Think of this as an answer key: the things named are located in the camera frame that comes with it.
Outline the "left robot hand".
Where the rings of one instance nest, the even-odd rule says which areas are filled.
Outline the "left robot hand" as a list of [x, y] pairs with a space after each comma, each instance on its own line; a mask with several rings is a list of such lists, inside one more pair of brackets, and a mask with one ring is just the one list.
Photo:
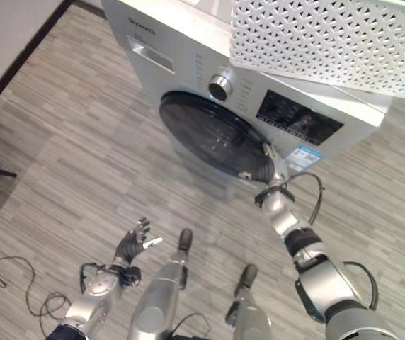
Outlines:
[[147, 233], [150, 231], [151, 222], [146, 218], [140, 218], [118, 244], [113, 257], [114, 263], [121, 263], [121, 266], [129, 266], [133, 259], [144, 250], [154, 247], [164, 239], [156, 237], [147, 240]]

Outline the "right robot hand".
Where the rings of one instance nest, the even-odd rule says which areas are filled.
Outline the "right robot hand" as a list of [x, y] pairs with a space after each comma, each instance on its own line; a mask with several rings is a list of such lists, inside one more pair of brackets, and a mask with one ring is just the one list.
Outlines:
[[267, 158], [265, 165], [254, 171], [241, 171], [241, 179], [257, 181], [265, 184], [280, 184], [288, 178], [287, 165], [281, 154], [268, 142], [263, 143], [263, 153]]

